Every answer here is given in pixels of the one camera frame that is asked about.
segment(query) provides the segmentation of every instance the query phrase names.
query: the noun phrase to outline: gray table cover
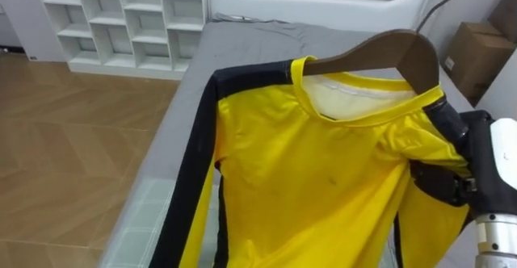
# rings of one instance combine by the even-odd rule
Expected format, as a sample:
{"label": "gray table cover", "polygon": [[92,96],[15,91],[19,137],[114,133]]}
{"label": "gray table cover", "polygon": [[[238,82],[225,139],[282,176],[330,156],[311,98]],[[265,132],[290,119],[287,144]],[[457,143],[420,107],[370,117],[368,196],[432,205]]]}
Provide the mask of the gray table cover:
{"label": "gray table cover", "polygon": [[[125,204],[101,267],[147,267],[162,227],[169,198],[183,158],[195,112],[210,75],[235,65],[281,61],[306,55],[329,57],[342,53],[374,33],[336,31],[297,23],[208,23],[198,51],[142,163],[132,193]],[[397,78],[394,69],[360,72],[374,77]],[[443,72],[442,87],[458,111],[472,107]],[[217,201],[212,191],[207,232],[199,267],[210,267],[216,249]],[[439,267],[474,267],[476,241],[469,226]],[[383,267],[395,267],[393,246],[387,243]]]}

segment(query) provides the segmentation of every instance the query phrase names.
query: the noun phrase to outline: white cubby shelf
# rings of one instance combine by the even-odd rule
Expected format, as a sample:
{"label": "white cubby shelf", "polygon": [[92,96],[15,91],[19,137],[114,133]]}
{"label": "white cubby shelf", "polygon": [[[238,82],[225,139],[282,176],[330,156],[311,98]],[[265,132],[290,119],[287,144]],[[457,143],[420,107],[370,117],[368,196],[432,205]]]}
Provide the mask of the white cubby shelf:
{"label": "white cubby shelf", "polygon": [[207,20],[205,0],[41,0],[72,71],[182,78]]}

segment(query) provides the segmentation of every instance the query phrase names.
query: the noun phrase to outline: parquet floor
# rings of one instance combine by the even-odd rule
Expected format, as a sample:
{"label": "parquet floor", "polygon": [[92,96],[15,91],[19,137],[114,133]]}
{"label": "parquet floor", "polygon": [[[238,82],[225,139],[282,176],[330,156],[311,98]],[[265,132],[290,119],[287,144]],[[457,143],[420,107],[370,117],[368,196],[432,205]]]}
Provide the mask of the parquet floor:
{"label": "parquet floor", "polygon": [[0,57],[0,267],[96,267],[177,82]]}

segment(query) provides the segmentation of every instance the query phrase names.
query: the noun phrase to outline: shirt neckline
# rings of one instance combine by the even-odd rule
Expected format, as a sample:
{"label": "shirt neckline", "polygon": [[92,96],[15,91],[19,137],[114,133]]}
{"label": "shirt neckline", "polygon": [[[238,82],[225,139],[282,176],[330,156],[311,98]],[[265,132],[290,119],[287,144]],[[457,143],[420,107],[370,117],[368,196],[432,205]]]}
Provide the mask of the shirt neckline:
{"label": "shirt neckline", "polygon": [[[314,107],[309,94],[303,88],[303,72],[306,61],[314,61],[316,57],[303,57],[295,59],[291,63],[291,79],[294,87],[295,96],[298,99],[301,107],[312,117],[319,120],[323,120],[331,124],[341,124],[350,127],[366,127],[376,124],[386,123],[392,119],[395,119],[401,115],[407,114],[412,111],[422,109],[423,107],[434,103],[436,100],[444,96],[441,86],[438,85],[427,92],[416,95],[415,97],[406,100],[395,107],[386,108],[381,111],[376,111],[371,114],[360,116],[354,119],[331,119],[320,114]],[[327,73],[323,74],[325,77],[341,82],[347,86],[354,86],[370,90],[412,90],[409,83],[403,79],[383,79],[364,77],[360,75],[354,75],[352,73]]]}

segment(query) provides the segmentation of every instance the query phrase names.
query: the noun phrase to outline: hanger hook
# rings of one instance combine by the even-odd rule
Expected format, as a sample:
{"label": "hanger hook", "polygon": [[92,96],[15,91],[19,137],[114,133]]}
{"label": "hanger hook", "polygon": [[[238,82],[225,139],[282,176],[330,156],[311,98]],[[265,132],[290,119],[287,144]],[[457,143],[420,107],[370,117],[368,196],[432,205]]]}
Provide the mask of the hanger hook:
{"label": "hanger hook", "polygon": [[431,15],[433,15],[433,13],[435,13],[436,10],[438,10],[441,6],[445,5],[449,1],[450,0],[443,0],[442,2],[437,3],[436,6],[433,6],[432,9],[429,10],[429,13],[427,13],[426,17],[418,25],[417,33],[419,33],[420,30],[422,30],[423,26],[426,24],[427,20],[431,17]]}

